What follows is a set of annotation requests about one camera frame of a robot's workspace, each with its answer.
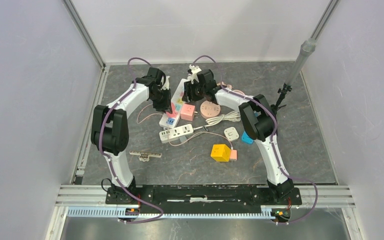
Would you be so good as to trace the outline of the small pink charger plug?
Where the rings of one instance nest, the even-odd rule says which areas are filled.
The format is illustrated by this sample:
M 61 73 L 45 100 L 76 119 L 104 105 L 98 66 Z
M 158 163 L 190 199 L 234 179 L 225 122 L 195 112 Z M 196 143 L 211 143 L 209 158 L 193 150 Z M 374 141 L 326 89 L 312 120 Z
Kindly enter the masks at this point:
M 237 161 L 238 160 L 238 151 L 235 149 L 232 149 L 230 151 L 229 161 Z

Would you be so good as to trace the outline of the pink square plug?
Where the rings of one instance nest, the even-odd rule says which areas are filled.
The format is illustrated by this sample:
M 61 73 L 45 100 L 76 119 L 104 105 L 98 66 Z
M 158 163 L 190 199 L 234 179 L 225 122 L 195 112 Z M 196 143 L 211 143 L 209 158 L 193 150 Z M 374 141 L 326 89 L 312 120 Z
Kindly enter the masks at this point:
M 194 120 L 196 107 L 192 104 L 183 104 L 180 110 L 180 118 L 185 121 L 192 122 Z

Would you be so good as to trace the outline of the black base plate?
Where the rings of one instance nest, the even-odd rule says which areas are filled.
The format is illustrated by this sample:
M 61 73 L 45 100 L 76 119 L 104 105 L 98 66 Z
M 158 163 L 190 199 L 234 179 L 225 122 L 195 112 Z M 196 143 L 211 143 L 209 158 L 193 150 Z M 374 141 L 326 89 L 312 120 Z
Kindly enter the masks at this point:
M 297 187 L 279 201 L 267 185 L 137 185 L 134 195 L 106 192 L 107 205 L 126 205 L 133 213 L 145 214 L 230 214 L 257 213 L 262 206 L 300 206 Z

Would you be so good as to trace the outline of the white square plug adapter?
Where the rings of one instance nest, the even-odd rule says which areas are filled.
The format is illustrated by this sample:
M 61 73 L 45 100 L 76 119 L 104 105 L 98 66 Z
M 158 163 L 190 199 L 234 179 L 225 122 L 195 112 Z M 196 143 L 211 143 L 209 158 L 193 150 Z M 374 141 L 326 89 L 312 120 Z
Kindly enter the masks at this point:
M 236 141 L 239 139 L 239 133 L 237 131 L 237 129 L 235 127 L 228 127 L 226 128 L 224 131 L 223 131 L 225 137 L 229 140 L 229 141 Z

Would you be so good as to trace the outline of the small white power strip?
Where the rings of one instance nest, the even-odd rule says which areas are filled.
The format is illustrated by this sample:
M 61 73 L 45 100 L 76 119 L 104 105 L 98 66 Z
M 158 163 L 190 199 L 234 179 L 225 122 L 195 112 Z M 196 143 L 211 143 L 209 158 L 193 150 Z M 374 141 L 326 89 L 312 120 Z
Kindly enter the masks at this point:
M 191 124 L 185 124 L 174 128 L 166 129 L 159 132 L 160 141 L 165 144 L 171 141 L 178 140 L 181 136 L 185 136 L 193 130 Z

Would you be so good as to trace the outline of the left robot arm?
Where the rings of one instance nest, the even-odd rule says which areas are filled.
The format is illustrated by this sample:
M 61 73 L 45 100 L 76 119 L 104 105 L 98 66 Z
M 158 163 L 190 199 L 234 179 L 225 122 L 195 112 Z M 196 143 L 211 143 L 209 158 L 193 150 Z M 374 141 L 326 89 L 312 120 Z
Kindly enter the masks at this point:
M 160 113 L 172 113 L 170 83 L 166 74 L 150 67 L 143 77 L 137 77 L 129 88 L 107 105 L 93 110 L 90 141 L 104 156 L 111 174 L 108 192 L 118 193 L 125 204 L 137 198 L 135 178 L 129 168 L 126 148 L 129 143 L 128 119 L 143 102 L 151 101 Z

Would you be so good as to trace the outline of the yellow cube socket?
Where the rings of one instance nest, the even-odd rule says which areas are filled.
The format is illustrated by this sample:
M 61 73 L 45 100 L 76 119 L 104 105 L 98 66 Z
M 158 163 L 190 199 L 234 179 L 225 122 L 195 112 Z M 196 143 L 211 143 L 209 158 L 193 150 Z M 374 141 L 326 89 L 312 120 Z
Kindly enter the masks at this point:
M 216 162 L 228 162 L 231 156 L 231 148 L 226 144 L 214 144 L 211 149 L 210 157 Z

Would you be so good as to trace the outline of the long white power strip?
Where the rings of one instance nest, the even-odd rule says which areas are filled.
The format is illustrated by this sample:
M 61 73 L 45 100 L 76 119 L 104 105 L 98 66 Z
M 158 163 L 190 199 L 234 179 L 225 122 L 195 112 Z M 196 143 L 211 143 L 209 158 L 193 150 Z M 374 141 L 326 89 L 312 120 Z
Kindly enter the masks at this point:
M 186 82 L 187 79 L 183 78 L 180 80 L 179 84 L 177 85 L 177 88 L 172 93 L 171 96 L 171 107 L 173 110 L 173 113 L 164 113 L 159 121 L 159 126 L 164 129 L 171 129 L 175 128 L 181 118 L 180 111 L 184 105 L 184 101 L 182 100 L 184 95 L 184 82 Z

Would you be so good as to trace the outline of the blue plug adapter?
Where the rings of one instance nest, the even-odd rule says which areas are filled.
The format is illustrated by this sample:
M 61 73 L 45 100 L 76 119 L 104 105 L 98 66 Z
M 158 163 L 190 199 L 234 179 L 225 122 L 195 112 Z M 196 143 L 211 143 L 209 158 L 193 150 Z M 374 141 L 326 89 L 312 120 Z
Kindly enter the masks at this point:
M 250 138 L 245 131 L 242 133 L 241 141 L 249 145 L 254 143 L 254 140 Z

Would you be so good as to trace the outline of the pink round socket base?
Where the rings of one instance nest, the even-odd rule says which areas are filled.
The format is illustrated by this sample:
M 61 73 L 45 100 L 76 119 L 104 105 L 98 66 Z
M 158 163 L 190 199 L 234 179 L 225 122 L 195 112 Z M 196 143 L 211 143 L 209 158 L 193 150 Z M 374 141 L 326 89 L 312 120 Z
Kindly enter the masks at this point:
M 220 115 L 221 106 L 206 100 L 201 103 L 199 111 L 204 119 L 210 119 Z

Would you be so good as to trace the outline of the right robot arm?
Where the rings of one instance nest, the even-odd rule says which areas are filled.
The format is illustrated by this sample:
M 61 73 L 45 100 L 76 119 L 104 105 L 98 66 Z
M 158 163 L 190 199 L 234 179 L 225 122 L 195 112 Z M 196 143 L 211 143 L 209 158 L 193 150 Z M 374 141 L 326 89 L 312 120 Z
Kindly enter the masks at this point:
M 275 204 L 282 204 L 289 198 L 294 183 L 280 154 L 277 142 L 278 123 L 267 99 L 262 94 L 244 95 L 217 84 L 210 69 L 190 65 L 187 72 L 183 101 L 189 103 L 205 99 L 239 112 L 245 133 L 254 140 L 264 161 L 269 199 Z

